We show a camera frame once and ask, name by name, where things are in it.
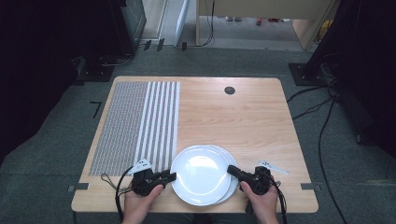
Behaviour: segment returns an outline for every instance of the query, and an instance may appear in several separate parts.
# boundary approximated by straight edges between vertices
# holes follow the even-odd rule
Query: wrist
[[[257,218],[257,223],[258,224],[279,224],[279,222],[277,221],[276,215],[268,216],[265,218]]]
[[[124,219],[121,224],[142,224],[142,223]]]

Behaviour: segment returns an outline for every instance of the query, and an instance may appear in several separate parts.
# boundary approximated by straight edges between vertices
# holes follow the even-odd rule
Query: person's left hand
[[[122,224],[142,223],[149,210],[152,209],[152,202],[161,194],[161,190],[163,190],[163,185],[158,185],[146,197],[137,195],[133,190],[125,193]]]

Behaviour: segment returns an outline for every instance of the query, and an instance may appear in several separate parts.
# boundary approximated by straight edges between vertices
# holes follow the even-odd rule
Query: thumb
[[[158,197],[158,195],[161,194],[161,190],[163,190],[163,185],[157,185],[155,188],[151,191],[151,193],[148,195],[149,201],[154,201]]]
[[[247,197],[250,199],[250,196],[254,194],[253,190],[251,190],[250,186],[247,182],[241,182],[242,190],[246,193]]]

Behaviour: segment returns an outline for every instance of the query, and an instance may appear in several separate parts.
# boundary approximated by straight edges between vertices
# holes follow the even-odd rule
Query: gray carpet
[[[139,49],[134,58],[116,67],[117,76],[277,77],[286,97],[296,87],[288,63],[306,63],[308,51],[154,47]],[[5,159],[0,170],[0,223],[73,223],[73,192],[78,182],[103,107],[109,83],[71,86],[52,110],[38,134]],[[296,116],[324,101],[324,89],[297,96],[289,103]],[[315,214],[288,214],[289,223],[342,223],[324,184],[318,159],[318,135],[330,103],[294,121],[308,172],[318,191]],[[335,200],[348,223],[395,223],[396,162],[376,146],[355,143],[355,132],[344,107],[335,103],[322,137],[323,166]],[[117,214],[77,214],[78,223],[119,223]]]

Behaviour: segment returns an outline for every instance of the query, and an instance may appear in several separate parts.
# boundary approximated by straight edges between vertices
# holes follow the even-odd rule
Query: white dinner plate
[[[209,147],[213,147],[214,149],[216,149],[217,151],[219,151],[219,152],[224,156],[224,158],[227,160],[227,162],[228,162],[229,165],[237,166],[237,165],[236,165],[236,161],[235,161],[235,159],[233,158],[233,155],[230,154],[230,152],[228,152],[227,150],[225,150],[225,149],[222,148],[222,147],[218,147],[218,146],[214,146],[214,145],[208,145],[208,146],[209,146]],[[235,192],[236,187],[237,187],[238,184],[239,184],[239,181],[238,181],[238,178],[236,178],[236,177],[233,176],[233,175],[230,175],[230,177],[231,177],[231,184],[230,184],[230,187],[228,187],[227,192],[226,192],[226,193],[224,194],[224,196],[222,196],[221,199],[218,200],[216,203],[222,203],[222,202],[226,201],[227,199],[229,199],[231,196],[233,196],[233,193]]]
[[[172,187],[186,203],[198,206],[216,203],[230,187],[231,176],[227,168],[227,160],[213,147],[187,147],[172,163],[171,173],[177,173]]]

